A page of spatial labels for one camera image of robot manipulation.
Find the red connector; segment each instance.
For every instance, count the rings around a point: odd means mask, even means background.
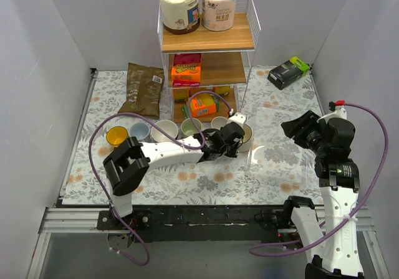
[[[337,100],[335,102],[335,106],[343,106],[345,104],[345,100]]]

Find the orange box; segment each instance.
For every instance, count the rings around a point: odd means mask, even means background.
[[[201,94],[194,97],[188,107],[193,117],[200,117],[216,113],[219,110],[219,102],[213,95]]]
[[[197,87],[201,83],[201,54],[177,54],[171,71],[174,87]]]

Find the gray floor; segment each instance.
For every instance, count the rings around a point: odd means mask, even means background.
[[[376,278],[365,242],[359,253],[366,278]],[[42,269],[45,278],[304,278],[305,254],[260,258],[248,253],[255,242],[154,242],[145,267],[110,252],[107,234],[53,234]],[[144,258],[141,245],[128,250]]]

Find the toilet paper roll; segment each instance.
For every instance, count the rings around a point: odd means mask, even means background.
[[[236,0],[203,0],[203,25],[212,31],[230,29],[234,23]]]
[[[160,0],[162,23],[173,34],[193,32],[200,25],[198,0]]]

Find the table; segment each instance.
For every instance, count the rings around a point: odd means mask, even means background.
[[[251,115],[259,106],[269,108],[281,105],[305,113],[312,110],[321,114],[310,75],[306,75],[280,91],[268,80],[271,68],[252,68],[242,113]],[[107,199],[93,175],[88,159],[89,139],[97,125],[106,117],[116,113],[126,99],[126,71],[99,72],[80,132],[79,143],[70,169],[64,205],[105,205]],[[245,87],[238,95],[244,96]],[[170,119],[170,102],[166,86],[160,102],[160,118]],[[137,118],[116,118],[100,130],[94,141],[94,163],[108,190],[110,184],[105,177],[103,159],[112,151],[105,139],[107,130],[115,125],[129,129]],[[146,174],[133,193],[135,205],[254,205],[283,204],[289,195],[312,198],[322,204],[319,181],[310,170],[307,185],[298,187],[288,183],[260,181],[246,176],[247,153],[236,159],[219,158],[199,164],[176,164],[153,170]]]

